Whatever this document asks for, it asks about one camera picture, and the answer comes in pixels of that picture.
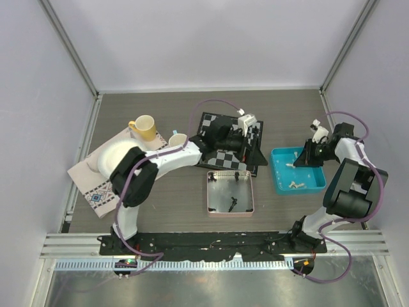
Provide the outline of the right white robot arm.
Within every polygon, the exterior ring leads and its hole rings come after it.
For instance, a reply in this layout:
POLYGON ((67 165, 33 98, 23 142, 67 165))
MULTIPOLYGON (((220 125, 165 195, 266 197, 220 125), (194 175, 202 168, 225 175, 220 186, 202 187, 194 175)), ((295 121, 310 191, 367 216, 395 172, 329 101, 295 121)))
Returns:
POLYGON ((389 177, 370 162, 364 141, 354 135, 353 125, 340 123, 329 132, 314 120, 311 130, 314 134, 306 140, 294 167, 318 168, 326 161, 337 161, 339 168, 327 187, 322 207, 296 221, 291 229, 288 243, 297 253, 316 249, 327 230, 369 219, 389 177))

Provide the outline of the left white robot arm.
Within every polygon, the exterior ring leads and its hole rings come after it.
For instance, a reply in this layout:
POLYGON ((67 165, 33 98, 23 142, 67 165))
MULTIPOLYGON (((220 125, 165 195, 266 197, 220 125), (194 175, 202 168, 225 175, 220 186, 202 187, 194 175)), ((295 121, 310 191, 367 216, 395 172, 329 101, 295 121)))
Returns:
POLYGON ((151 193, 156 179, 170 171, 195 166, 217 151, 232 152, 248 166, 266 166, 257 134, 253 140, 247 137, 255 123, 255 117, 247 114, 238 118, 238 127, 234 128, 230 117, 218 116, 182 145, 149 152, 138 146, 127 150, 109 176, 113 192, 120 197, 112 226, 117 236, 114 248, 122 255, 135 250, 139 205, 151 193))

